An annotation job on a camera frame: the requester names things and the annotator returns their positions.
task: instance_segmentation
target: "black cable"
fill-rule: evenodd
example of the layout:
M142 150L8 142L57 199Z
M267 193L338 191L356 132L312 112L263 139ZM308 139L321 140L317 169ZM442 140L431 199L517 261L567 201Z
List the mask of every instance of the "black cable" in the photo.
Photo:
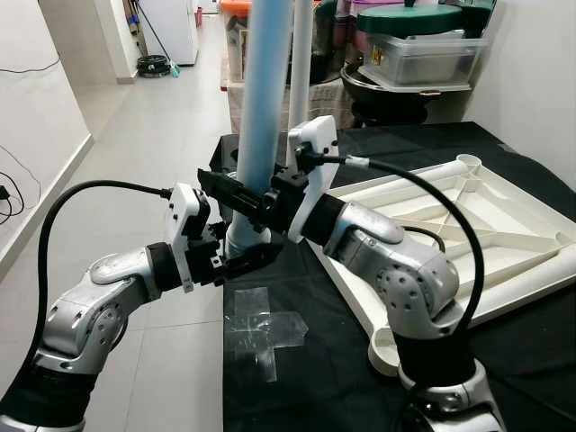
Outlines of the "black cable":
M34 329L34 334L32 336L32 342L28 348L28 353L22 362L22 366L18 371L18 374L14 378L10 391L19 379L24 376L25 372L30 366L32 366L32 361L38 350L42 332L44 331L44 323L46 321L46 312L48 308L48 243L50 239L50 230L54 224L54 220L58 215L58 212L62 206L74 195L89 189L92 187L119 187L122 189L131 189L133 191L144 192L146 194L159 195L162 198L169 199L172 192L169 189L155 189L152 187L142 186L140 184L118 182L115 180L94 180L91 182L85 182L81 184L76 184L72 186L67 191L65 191L50 207L48 214L42 223L42 228L40 231L40 240L38 244L38 314L36 317L36 328Z
M414 400L416 399L418 394L425 389L426 389L425 386L420 385L418 383L416 383L412 387L410 387L410 389L406 393L406 396L404 397L404 400L402 401L402 404L400 405L400 408L398 409L398 411L396 412L396 415L394 416L394 419L392 420L392 424L391 424L391 428L390 428L391 432L400 432L401 431L402 417L404 417L404 412L406 412L408 407L412 403L414 403Z
M314 157L315 163L321 165L323 163L336 163L340 165L346 165L347 161L353 160L351 157L334 157L334 156L324 156L324 155L317 155ZM468 306L463 313L463 316L460 318L456 329L454 330L454 334L464 332L468 329L470 322L472 321L474 312L478 307L478 303L480 302L480 298L482 296L482 287L484 286L484 257L482 253L482 246L476 233L474 232L474 228L470 225L470 222L466 219L466 217L462 214L462 212L456 207L456 205L451 202L442 192L436 189L431 183L427 182L421 177L418 177L415 174L412 174L410 171L406 171L405 169L400 168L399 166L386 164L384 162L379 162L377 160L367 159L368 160L368 167L377 169L380 171L385 171L387 173L395 174L397 176L406 178L410 180L415 185L420 186L426 192L434 196L437 200L440 201L442 205L446 207L446 209L454 216L454 218L460 224L464 234L468 238L470 242L470 246L472 248L472 256L474 258L474 284L472 286L472 293L470 294L470 300L468 301Z
M30 174L30 177L32 177L32 179L34 180L34 182L36 182L36 185L38 185L38 201L36 202L35 205L37 205L40 202L40 198L42 196L42 184L40 182L40 180L38 180L38 178L36 178L36 176L34 175L34 173L22 162L20 162L20 160L18 159L18 157L16 157L8 148L4 147L2 144L0 144L0 149L2 149L3 151L5 151L6 153L8 153L8 155L10 156L10 158L12 158L14 160L14 162L16 162L24 171L26 171L28 174Z
M14 186L14 189L18 193L18 197L14 197L14 198L16 198L20 202L20 210L17 211L16 213L11 212L11 214L10 214L10 216L18 216L20 213L22 213L24 211L24 199L22 197L22 193L20 192L20 188L18 187L16 182L8 174L0 171L0 176L4 176L8 180L10 180L10 182L12 183L12 186Z
M12 217L12 203L10 202L10 200L6 200L6 202L8 203L8 214L0 213L3 216L5 216L3 220L0 220L0 225L4 225Z
M510 382L509 380L507 380L503 376L500 376L499 374L495 373L480 358L479 358L479 360L482 363L482 365L484 366L484 369L486 369L486 373L488 374L489 377L493 378L495 381L502 384L504 387L508 388L509 390L512 390L513 392L520 394L520 395L524 396L525 398L531 400L533 403L535 403L536 405L539 405L541 408L549 410L550 412L556 414L558 417L561 417L562 419L568 420L571 423L576 425L576 416L572 415L569 412L564 411L563 409L555 407L551 403L549 403L545 400L542 400L542 399L538 398L537 396L535 396L534 394L531 394L531 393L527 392L526 390L520 388L519 386Z
M144 9L142 9L142 5L140 4L139 0L136 0L136 7L142 12L142 16L144 16L144 19L146 20L146 23L148 23L148 26L150 27L150 29L152 30L152 33L154 34L154 37L156 38L156 40L158 41L158 44L160 45L160 48L162 48L162 50L164 51L164 54L166 54L166 58L169 61L172 61L172 59L170 58L170 56L168 56L168 53L166 51L166 48L164 48L164 44L162 43L162 41L160 40L160 38L158 37L158 35L156 34L156 30L154 30L154 27L152 27L152 24L150 24L150 21L148 19L148 17L146 16L146 13L144 12Z
M424 234L425 236L431 237L438 244L438 249L440 249L441 252L446 252L446 243L435 232L432 232L429 229L423 229L423 228L419 228L419 227L411 227L411 226L407 226L407 225L403 225L402 227L406 231L417 232L418 234Z
M47 65L45 67L40 67L37 69L36 68L30 68L30 69L21 69L21 70L0 68L0 72L7 72L9 74L27 74L28 72L41 72L42 70L50 69L53 66L56 66L59 62L60 62L60 55L58 55L58 58L56 60L54 60L52 63L50 63L49 65Z

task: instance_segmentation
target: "refrigerator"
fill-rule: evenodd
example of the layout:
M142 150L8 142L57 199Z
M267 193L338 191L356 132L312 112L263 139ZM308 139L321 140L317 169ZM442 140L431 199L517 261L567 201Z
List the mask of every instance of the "refrigerator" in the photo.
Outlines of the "refrigerator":
M203 14L217 14L220 0L198 0L198 5L202 8Z
M139 12L149 55L165 55L150 25L156 31L168 56L180 66L192 66L198 56L198 31L194 12L198 0L139 0L148 17Z

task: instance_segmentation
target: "green lid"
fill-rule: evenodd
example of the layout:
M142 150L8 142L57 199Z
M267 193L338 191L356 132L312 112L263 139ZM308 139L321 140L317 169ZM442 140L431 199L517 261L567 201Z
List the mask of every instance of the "green lid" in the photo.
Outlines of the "green lid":
M357 17L356 28L363 32L406 38L416 34L450 32L462 27L462 9L447 4L403 4L364 9Z

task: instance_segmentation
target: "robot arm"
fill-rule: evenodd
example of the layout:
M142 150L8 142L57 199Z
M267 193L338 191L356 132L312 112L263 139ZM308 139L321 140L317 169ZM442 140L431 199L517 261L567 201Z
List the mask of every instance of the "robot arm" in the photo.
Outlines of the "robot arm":
M290 142L297 160L306 149L333 154L333 120L299 126ZM292 241L322 245L374 288L388 311L402 384L420 388L408 413L414 430L505 430L482 365L465 334L454 333L464 313L454 300L454 265L381 214L323 194L335 172L291 166L274 175L264 195L225 175L199 171L199 179L208 195L242 212L255 230L268 227ZM176 185L168 209L167 243L102 258L54 304L33 366L2 400L0 431L81 431L90 392L130 313L179 284L185 292L197 283L219 284L266 266L279 252L259 245L233 259L220 257L223 229L206 225L209 205L189 185Z
M98 374L140 305L180 285L170 246L104 257L52 306L34 364L2 401L2 431L80 431Z
M177 184L166 212L166 243L106 256L52 305L33 364L18 374L2 399L1 432L79 432L98 374L120 343L128 317L142 304L182 285L221 284L274 260L263 245L223 260L218 226L207 225L202 191Z

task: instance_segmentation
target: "black tablecloth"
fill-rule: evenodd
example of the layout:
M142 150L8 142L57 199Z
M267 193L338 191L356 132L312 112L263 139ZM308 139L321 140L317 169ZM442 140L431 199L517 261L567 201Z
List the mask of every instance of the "black tablecloth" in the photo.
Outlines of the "black tablecloth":
M368 156L407 169L454 160L461 153L483 164L557 211L576 220L576 196L551 172L509 149L475 123L399 126L338 133L342 153ZM238 136L222 137L213 170L235 169ZM282 162L285 136L279 142ZM341 167L334 186L381 176ZM389 430L404 391L379 375L367 358L368 337L306 242L285 243L261 271L224 285L224 313L234 291L268 288L271 311L298 311L309 327L304 346L275 350L277 382L264 383L254 361L224 355L226 431ZM551 294L474 328L475 353L496 373L576 415L576 287ZM490 380L509 431L573 431L522 395Z

